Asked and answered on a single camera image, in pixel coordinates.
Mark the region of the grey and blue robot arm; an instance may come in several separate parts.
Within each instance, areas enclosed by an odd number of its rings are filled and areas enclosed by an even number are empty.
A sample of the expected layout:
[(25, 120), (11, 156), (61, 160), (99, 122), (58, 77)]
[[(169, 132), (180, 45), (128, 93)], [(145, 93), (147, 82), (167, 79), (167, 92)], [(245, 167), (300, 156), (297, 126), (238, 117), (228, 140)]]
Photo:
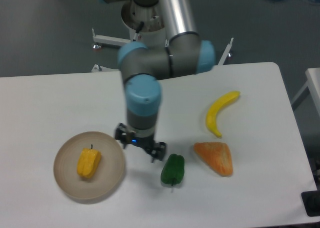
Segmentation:
[(144, 149), (153, 160), (162, 160), (166, 144), (154, 140), (162, 99), (160, 80), (208, 72), (216, 61), (214, 46), (197, 32), (189, 0), (102, 0), (124, 1), (136, 22), (136, 34), (150, 27), (154, 16), (165, 30), (168, 45), (149, 48), (134, 38), (117, 56), (126, 103), (126, 124), (118, 124), (115, 139), (124, 146)]

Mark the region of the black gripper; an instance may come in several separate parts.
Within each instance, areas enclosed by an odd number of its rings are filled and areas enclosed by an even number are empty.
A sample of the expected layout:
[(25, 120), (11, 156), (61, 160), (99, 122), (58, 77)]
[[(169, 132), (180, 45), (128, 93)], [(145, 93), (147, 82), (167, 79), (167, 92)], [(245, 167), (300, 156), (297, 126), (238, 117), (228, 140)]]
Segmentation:
[(114, 133), (114, 138), (122, 144), (123, 149), (127, 145), (142, 148), (151, 156), (152, 163), (155, 160), (163, 161), (167, 152), (167, 144), (165, 142), (155, 142), (154, 136), (154, 128), (147, 130), (130, 129), (123, 123), (117, 125)]

